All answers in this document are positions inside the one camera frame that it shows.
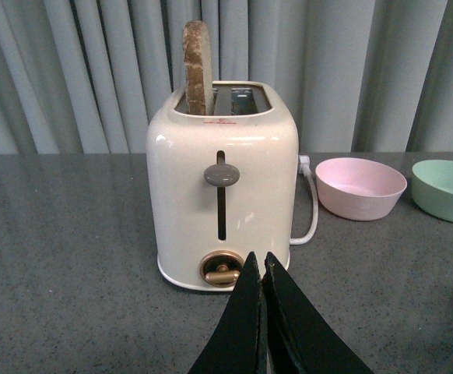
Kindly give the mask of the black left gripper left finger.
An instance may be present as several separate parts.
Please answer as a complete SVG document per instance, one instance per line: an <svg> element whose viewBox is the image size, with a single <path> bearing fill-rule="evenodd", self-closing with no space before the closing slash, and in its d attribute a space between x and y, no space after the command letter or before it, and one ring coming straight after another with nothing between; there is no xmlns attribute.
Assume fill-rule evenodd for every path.
<svg viewBox="0 0 453 374"><path fill-rule="evenodd" d="M258 262L250 252L218 325L189 372L260 373L261 314Z"/></svg>

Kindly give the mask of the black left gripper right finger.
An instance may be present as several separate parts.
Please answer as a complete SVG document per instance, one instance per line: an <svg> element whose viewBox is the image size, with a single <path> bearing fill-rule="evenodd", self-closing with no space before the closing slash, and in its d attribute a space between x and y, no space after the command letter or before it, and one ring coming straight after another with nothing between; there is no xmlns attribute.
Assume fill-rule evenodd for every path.
<svg viewBox="0 0 453 374"><path fill-rule="evenodd" d="M332 330L273 253L265 258L262 288L274 373L371 373Z"/></svg>

